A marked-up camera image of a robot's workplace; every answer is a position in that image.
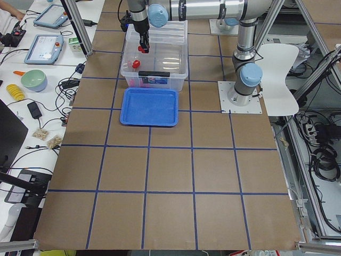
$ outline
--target power adapter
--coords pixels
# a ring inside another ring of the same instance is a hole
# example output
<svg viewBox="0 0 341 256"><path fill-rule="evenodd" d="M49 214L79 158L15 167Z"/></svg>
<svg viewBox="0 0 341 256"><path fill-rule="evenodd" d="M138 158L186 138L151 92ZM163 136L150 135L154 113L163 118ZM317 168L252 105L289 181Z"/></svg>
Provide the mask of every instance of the power adapter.
<svg viewBox="0 0 341 256"><path fill-rule="evenodd" d="M63 87L63 90L70 89L76 86L79 86L80 80L79 79L72 79L61 82L61 86Z"/></svg>
<svg viewBox="0 0 341 256"><path fill-rule="evenodd" d="M84 20L84 19L83 19L83 23L84 23L84 25L87 26L87 27L92 27L93 25L97 25L97 23L96 23L96 22L93 22L92 20Z"/></svg>
<svg viewBox="0 0 341 256"><path fill-rule="evenodd" d="M80 64L77 65L75 71L76 71L77 73L82 74L83 71L84 71L84 68L85 68L85 65L84 65L83 63L80 63Z"/></svg>

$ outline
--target black device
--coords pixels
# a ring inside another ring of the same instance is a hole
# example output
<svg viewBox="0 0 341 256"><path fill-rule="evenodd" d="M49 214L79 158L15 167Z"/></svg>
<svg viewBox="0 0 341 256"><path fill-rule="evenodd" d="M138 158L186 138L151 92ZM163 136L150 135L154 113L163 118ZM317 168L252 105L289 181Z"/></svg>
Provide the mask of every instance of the black device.
<svg viewBox="0 0 341 256"><path fill-rule="evenodd" d="M27 127L0 100L0 171L7 172L28 132Z"/></svg>
<svg viewBox="0 0 341 256"><path fill-rule="evenodd" d="M18 47L25 33L26 30L21 29L20 26L16 26L11 33L7 33L6 35L0 33L0 42L6 47Z"/></svg>
<svg viewBox="0 0 341 256"><path fill-rule="evenodd" d="M61 82L61 86L63 87L64 90L70 89L76 86L79 86L80 80L79 79L72 79L69 81L63 81Z"/></svg>
<svg viewBox="0 0 341 256"><path fill-rule="evenodd" d="M36 102L28 103L27 107L28 107L28 110L30 110L30 113L33 119L39 119L40 117L43 116Z"/></svg>
<svg viewBox="0 0 341 256"><path fill-rule="evenodd" d="M84 23L84 25L87 26L87 27L92 27L93 25L97 25L97 23L96 23L96 22L93 22L92 20L84 20L84 19L83 19L83 23Z"/></svg>
<svg viewBox="0 0 341 256"><path fill-rule="evenodd" d="M11 46L12 47L18 47L20 41L22 40L24 34L26 33L26 30L21 29L19 26L14 28L12 30L12 43Z"/></svg>

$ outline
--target blue plastic tray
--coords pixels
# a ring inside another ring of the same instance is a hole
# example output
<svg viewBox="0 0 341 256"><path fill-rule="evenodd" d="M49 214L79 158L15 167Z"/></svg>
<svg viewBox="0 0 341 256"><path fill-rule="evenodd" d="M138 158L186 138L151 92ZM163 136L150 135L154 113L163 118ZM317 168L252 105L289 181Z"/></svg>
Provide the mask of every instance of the blue plastic tray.
<svg viewBox="0 0 341 256"><path fill-rule="evenodd" d="M124 92L120 121L126 125L174 126L178 121L178 92L128 88Z"/></svg>

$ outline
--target small packet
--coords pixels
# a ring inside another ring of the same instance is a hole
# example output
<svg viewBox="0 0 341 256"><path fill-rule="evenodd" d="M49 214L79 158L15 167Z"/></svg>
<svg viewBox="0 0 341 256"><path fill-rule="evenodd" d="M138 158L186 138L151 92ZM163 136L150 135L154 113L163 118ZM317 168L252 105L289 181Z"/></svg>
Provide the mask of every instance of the small packet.
<svg viewBox="0 0 341 256"><path fill-rule="evenodd" d="M63 141L63 139L59 135L56 135L51 140L49 140L47 142L47 147L49 149L53 149L55 146L57 146L60 143L62 143L62 141Z"/></svg>
<svg viewBox="0 0 341 256"><path fill-rule="evenodd" d="M49 132L45 129L40 129L38 128L34 133L33 137L41 139L41 140L46 140L46 137L49 135Z"/></svg>

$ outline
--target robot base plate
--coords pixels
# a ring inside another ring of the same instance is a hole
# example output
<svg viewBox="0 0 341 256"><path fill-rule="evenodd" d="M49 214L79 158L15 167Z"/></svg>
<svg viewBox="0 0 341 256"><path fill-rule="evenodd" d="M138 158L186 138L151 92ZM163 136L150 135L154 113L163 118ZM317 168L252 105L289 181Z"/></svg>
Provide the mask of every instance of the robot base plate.
<svg viewBox="0 0 341 256"><path fill-rule="evenodd" d="M251 99L251 102L243 107L236 106L235 104L231 103L228 99L228 91L231 87L234 86L234 82L230 81L219 81L218 88L219 88L219 98L220 98L220 106L222 109L222 113L235 113L235 114L261 114L262 108L259 102L258 97L254 97Z"/></svg>

